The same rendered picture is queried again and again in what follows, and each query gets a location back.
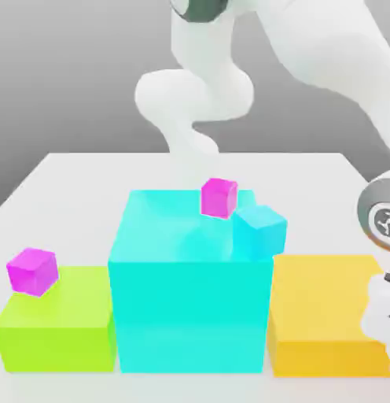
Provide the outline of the small cyan cube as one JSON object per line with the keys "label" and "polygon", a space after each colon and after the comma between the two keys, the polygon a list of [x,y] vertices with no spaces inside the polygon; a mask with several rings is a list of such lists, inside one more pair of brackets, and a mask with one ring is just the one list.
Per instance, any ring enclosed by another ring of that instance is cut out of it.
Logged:
{"label": "small cyan cube", "polygon": [[283,253],[288,221],[267,205],[250,205],[233,215],[233,254],[260,261]]}

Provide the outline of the small magenta cube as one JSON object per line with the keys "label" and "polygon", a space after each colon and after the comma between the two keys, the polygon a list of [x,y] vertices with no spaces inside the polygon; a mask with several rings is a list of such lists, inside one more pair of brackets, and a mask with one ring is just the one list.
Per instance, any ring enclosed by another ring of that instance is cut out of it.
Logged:
{"label": "small magenta cube", "polygon": [[26,248],[6,264],[15,292],[41,297],[59,279],[54,252]]}
{"label": "small magenta cube", "polygon": [[201,213],[228,219],[237,207],[236,181],[210,178],[201,188]]}

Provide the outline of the large orange box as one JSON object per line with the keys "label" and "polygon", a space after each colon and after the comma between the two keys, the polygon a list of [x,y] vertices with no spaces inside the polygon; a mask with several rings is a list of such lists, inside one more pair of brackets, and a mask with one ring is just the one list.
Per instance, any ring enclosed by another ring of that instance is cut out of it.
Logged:
{"label": "large orange box", "polygon": [[385,346],[366,337],[368,285],[382,275],[370,255],[274,259],[267,348],[276,377],[386,377]]}

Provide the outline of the large cyan box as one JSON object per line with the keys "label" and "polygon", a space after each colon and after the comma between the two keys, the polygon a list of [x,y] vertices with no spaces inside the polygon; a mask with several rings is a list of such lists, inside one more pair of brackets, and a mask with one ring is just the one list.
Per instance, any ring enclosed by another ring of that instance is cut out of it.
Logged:
{"label": "large cyan box", "polygon": [[108,270],[124,373],[263,369],[272,261],[234,254],[197,190],[129,193]]}

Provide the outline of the large green box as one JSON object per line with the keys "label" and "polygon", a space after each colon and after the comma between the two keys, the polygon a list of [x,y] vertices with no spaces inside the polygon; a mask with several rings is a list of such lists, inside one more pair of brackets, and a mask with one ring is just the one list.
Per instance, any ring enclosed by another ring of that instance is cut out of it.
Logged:
{"label": "large green box", "polygon": [[110,372],[116,360],[105,267],[61,267],[41,297],[13,294],[0,314],[8,372]]}

